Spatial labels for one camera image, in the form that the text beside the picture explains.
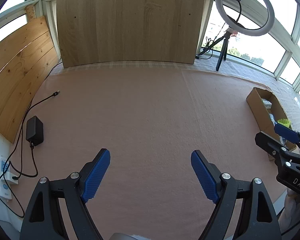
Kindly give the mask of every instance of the metal screw head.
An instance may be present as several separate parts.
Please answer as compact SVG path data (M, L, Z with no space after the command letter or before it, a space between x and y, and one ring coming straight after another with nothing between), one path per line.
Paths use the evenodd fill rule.
M47 182L47 178L46 177L42 177L41 179L39 179L39 182L41 184L46 183Z
M231 176L230 176L229 173L223 173L223 174L222 174L222 177L223 177L224 179L230 179L230 178L231 178Z
M262 183L262 180L259 179L259 178L255 178L255 179L254 179L254 182L257 183L257 184L261 184L261 183Z
M79 173L77 173L77 172L73 172L73 173L71 173L71 175L70 175L70 178L71 178L71 179L76 179L77 177L79 177Z

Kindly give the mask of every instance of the plastic bag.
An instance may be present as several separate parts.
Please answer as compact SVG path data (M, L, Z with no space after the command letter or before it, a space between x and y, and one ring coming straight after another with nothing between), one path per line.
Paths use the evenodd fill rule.
M274 115L273 114L269 114L269 116L270 116L270 119L271 119L273 125L275 126L277 124L277 122L274 119ZM286 145L287 140L285 138L283 138L282 136L279 136L279 137L280 137L281 144Z
M264 98L261 98L263 104L265 105L266 109L270 109L271 106L272 106L272 103L269 102L268 100L264 99Z

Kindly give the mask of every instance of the wall outlet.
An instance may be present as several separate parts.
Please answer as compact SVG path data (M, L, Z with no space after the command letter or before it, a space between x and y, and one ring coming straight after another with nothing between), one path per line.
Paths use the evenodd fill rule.
M4 164L5 164L6 161L7 161L7 158L5 158L3 156L0 156L0 176L3 173L3 168L4 168ZM9 184L18 184L18 180L12 179L13 176L15 176L15 175L10 172L10 167L9 167L7 169L5 175L4 175L6 181ZM7 200L12 199L12 197L11 197L11 191L8 188L6 182L4 181L3 176L0 179L0 197L2 197L4 199L7 199Z

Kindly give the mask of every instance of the black gripper frame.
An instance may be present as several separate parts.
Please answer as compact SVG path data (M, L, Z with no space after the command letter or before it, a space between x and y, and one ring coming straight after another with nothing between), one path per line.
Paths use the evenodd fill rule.
M85 182L103 154L101 149L92 162L86 163L78 174L66 179L49 181L43 177L37 183L22 223L20 240L68 240L68 235L60 211L59 198L66 200L66 206L78 240L103 240L89 211L82 200Z
M300 154L290 152L286 146L264 132L257 133L255 141L261 149L275 158L277 181L300 194Z
M243 199L233 240L279 240L280 227L269 194L261 179L237 180L222 174L199 150L197 154L216 183L219 200L199 240L223 240L237 199Z

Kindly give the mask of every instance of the pink carpet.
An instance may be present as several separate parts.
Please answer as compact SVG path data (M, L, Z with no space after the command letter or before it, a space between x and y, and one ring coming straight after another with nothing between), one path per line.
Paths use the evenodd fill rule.
M273 201L284 191L277 168L255 145L258 125L246 102L256 85L243 79L164 68L82 69L50 76L33 103L44 124L44 142L34 154L39 177L22 177L13 190L26 208L42 176L62 179L91 161L101 148L111 163L87 207L107 240L112 233L152 240L196 240L214 204L190 163L193 150L236 179L261 178ZM24 172L34 174L24 141ZM19 167L19 152L13 163ZM15 200L14 210L20 213ZM61 201L65 214L65 202ZM239 203L234 217L240 212ZM65 216L70 239L76 239ZM234 232L232 222L227 236Z

